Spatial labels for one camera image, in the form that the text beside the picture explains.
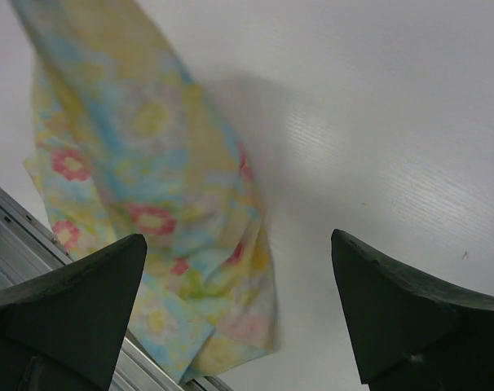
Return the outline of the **pastel floral skirt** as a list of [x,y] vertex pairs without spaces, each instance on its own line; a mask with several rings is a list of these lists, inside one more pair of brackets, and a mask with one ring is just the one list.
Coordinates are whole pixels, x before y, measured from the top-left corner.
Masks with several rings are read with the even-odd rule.
[[130,333],[176,382],[276,350],[262,203],[239,135],[133,1],[15,1],[36,64],[26,168],[78,260],[148,245]]

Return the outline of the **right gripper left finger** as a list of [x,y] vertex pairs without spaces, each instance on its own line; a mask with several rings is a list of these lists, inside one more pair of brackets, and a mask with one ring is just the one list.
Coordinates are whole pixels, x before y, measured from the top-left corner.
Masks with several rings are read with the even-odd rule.
[[0,290],[0,390],[107,390],[147,254],[133,234]]

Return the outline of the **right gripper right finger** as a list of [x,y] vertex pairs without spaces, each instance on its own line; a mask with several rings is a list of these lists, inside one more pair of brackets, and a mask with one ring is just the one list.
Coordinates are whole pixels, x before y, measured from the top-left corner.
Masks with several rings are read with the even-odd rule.
[[494,297],[388,257],[345,231],[333,274],[371,390],[494,390]]

